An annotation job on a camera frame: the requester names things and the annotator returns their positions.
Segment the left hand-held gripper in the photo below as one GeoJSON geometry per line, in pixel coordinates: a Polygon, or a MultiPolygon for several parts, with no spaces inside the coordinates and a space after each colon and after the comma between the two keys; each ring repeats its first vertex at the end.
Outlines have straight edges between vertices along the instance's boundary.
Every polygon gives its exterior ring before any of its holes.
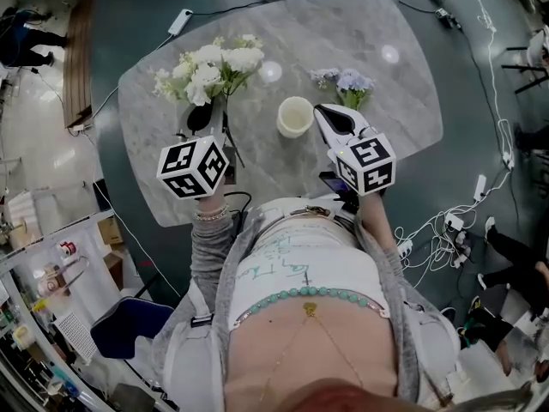
{"type": "Polygon", "coordinates": [[[237,150],[225,135],[226,102],[188,106],[182,114],[182,134],[198,136],[164,147],[156,178],[176,199],[212,196],[223,179],[236,180],[237,150]]]}

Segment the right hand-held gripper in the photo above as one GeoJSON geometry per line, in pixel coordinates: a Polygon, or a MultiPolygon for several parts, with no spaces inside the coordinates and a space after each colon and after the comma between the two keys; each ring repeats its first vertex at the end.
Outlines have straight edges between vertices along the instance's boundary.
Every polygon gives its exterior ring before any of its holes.
{"type": "Polygon", "coordinates": [[[314,106],[335,172],[359,196],[379,192],[395,182],[395,151],[362,114],[336,104],[314,106]]]}

